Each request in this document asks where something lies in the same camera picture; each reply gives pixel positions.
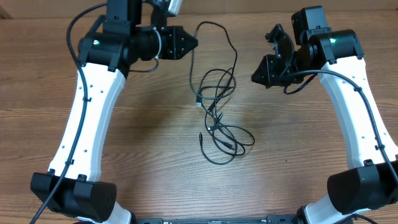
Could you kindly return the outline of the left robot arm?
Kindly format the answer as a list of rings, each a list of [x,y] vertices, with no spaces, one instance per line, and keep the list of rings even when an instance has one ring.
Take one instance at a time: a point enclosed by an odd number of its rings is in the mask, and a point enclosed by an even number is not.
[[[108,0],[78,47],[75,97],[62,141],[46,173],[36,172],[31,191],[49,209],[80,223],[135,223],[117,203],[117,188],[102,182],[101,158],[111,114],[131,65],[138,60],[179,60],[198,41],[181,26],[168,26],[180,0],[148,0],[150,24],[142,26],[142,1]]]

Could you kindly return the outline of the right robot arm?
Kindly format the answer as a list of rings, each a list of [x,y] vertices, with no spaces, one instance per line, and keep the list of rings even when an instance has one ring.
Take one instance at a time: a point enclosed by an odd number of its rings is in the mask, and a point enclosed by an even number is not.
[[[266,88],[314,78],[335,109],[348,170],[329,176],[327,193],[294,215],[268,215],[267,223],[352,223],[364,213],[397,202],[397,146],[383,123],[366,75],[364,52],[351,29],[333,31],[321,6],[291,17],[294,36],[277,24],[265,38],[274,46],[251,80]]]

